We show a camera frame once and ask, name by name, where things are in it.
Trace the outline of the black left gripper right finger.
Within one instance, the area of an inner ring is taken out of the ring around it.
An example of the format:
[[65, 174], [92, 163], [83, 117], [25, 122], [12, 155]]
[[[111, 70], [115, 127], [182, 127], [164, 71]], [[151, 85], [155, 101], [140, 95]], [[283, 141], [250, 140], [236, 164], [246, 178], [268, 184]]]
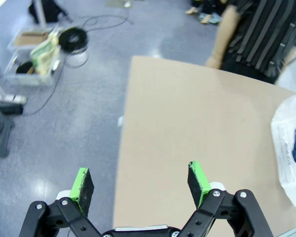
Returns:
[[196, 210], [178, 237], [206, 237], [217, 219], [226, 220], [235, 237], [273, 237], [270, 226], [252, 191], [212, 188], [200, 163], [188, 164], [187, 183]]

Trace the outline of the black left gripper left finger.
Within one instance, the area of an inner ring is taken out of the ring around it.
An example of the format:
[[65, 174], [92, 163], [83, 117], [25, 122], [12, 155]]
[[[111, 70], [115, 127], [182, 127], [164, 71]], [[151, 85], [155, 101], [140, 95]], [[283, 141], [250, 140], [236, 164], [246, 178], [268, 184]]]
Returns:
[[89, 168], [80, 168], [67, 197], [49, 205], [44, 201], [30, 204], [19, 237], [57, 237], [63, 228], [75, 237], [103, 237], [88, 219], [93, 192]]

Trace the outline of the translucent white shopping bag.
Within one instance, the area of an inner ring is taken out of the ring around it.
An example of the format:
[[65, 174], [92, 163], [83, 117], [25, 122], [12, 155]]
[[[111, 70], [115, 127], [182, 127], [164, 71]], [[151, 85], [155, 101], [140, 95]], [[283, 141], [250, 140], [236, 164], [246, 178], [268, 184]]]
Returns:
[[282, 102], [272, 118], [270, 127], [279, 181], [287, 197], [296, 207], [296, 95]]

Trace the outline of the person's right forearm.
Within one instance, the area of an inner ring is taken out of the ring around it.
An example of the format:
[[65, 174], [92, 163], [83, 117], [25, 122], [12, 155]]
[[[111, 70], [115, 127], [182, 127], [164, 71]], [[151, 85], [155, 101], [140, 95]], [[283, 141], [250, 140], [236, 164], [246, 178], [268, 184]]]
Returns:
[[223, 60], [225, 51], [235, 32], [239, 19], [240, 16], [237, 13], [236, 6], [228, 5], [218, 27], [212, 55]]

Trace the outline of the green printed paper bag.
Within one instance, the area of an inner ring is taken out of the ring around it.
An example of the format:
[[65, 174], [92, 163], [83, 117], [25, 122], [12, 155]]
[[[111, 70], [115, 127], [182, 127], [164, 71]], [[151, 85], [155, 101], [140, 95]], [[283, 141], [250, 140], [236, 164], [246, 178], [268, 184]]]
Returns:
[[35, 71], [39, 75], [46, 75], [54, 58], [59, 58], [59, 51], [58, 37], [55, 34], [50, 34], [44, 42], [30, 52]]

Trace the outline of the person's right hand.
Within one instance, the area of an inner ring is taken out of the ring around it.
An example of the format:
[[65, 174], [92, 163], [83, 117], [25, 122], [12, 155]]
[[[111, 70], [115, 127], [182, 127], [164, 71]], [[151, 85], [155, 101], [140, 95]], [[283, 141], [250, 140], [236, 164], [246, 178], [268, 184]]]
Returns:
[[205, 63], [205, 66], [212, 69], [220, 69], [222, 65], [221, 58], [211, 55]]

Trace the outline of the clear plastic storage bin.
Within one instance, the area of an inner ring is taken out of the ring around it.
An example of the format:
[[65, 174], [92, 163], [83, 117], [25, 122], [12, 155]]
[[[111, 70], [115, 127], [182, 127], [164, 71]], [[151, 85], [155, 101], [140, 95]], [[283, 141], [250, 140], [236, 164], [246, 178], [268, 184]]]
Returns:
[[5, 72], [4, 77], [12, 84], [24, 85], [24, 86], [51, 86], [54, 83], [54, 74], [59, 70], [61, 65], [60, 55], [59, 58], [54, 58], [52, 65], [46, 75], [39, 75], [33, 66], [30, 52], [37, 45], [13, 45], [16, 37], [23, 32], [37, 32], [37, 33], [49, 33], [55, 34], [59, 38], [59, 27], [42, 29], [40, 27], [27, 27], [20, 29], [14, 39], [8, 46], [8, 49], [12, 51], [13, 56], [10, 59]]

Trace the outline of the brown cardboard box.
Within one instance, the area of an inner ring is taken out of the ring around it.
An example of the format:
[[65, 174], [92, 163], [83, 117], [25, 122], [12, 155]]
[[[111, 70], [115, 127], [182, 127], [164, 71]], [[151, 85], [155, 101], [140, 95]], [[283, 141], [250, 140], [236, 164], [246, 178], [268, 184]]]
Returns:
[[49, 33], [23, 32], [18, 35], [13, 43], [15, 46], [37, 45], [47, 40]]

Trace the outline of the person in striped shirt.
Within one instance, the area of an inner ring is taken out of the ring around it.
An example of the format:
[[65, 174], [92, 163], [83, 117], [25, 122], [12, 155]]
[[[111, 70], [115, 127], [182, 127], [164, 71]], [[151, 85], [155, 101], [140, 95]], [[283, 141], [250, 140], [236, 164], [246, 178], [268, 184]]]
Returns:
[[296, 0], [231, 0], [240, 21], [221, 69], [274, 84], [296, 48]]

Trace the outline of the black backpack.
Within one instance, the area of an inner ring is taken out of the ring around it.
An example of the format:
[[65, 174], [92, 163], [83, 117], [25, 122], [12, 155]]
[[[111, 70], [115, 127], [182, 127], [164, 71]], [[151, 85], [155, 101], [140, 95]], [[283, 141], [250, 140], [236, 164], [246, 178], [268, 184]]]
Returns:
[[[42, 8], [45, 16], [45, 20], [47, 23], [56, 23], [58, 22], [60, 14], [64, 16], [66, 20], [72, 22], [72, 19], [69, 17], [67, 12], [63, 10], [55, 0], [41, 0]], [[38, 17], [35, 9], [34, 0], [32, 0], [31, 5], [28, 7], [28, 12], [34, 18], [34, 22], [38, 24]]]

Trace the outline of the grey metal post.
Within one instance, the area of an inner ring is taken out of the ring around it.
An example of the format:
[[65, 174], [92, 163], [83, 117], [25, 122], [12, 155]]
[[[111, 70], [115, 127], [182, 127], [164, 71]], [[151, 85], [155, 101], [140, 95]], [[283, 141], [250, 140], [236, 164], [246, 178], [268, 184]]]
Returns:
[[34, 1], [34, 8], [37, 14], [37, 20], [42, 29], [47, 28], [47, 23], [44, 15], [43, 5], [41, 0], [33, 0]]

